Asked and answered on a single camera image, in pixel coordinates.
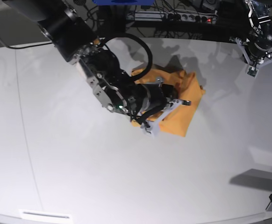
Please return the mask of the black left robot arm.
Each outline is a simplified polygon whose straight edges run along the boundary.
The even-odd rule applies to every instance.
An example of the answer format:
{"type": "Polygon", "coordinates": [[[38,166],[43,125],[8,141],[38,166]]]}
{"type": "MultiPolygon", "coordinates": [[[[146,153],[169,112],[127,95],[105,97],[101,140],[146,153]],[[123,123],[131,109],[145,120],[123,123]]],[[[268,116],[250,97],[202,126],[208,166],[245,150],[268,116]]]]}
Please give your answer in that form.
{"type": "Polygon", "coordinates": [[[243,54],[247,74],[256,77],[259,70],[272,63],[272,22],[270,6],[256,0],[245,0],[249,26],[245,37],[230,37],[243,54]]]}

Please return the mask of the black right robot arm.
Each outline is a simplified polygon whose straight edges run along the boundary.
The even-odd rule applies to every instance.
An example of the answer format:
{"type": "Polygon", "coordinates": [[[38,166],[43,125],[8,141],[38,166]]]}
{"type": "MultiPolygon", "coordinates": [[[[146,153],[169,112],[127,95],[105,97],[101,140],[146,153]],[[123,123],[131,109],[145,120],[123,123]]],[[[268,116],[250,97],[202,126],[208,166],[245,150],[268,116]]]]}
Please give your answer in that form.
{"type": "Polygon", "coordinates": [[[160,131],[186,134],[191,101],[183,99],[177,81],[169,81],[168,74],[155,71],[145,79],[152,68],[152,52],[141,39],[122,35],[140,44],[148,56],[146,67],[129,75],[107,46],[110,37],[99,38],[66,1],[8,0],[6,4],[39,26],[65,61],[86,77],[94,96],[109,112],[127,116],[151,136],[160,131]]]}

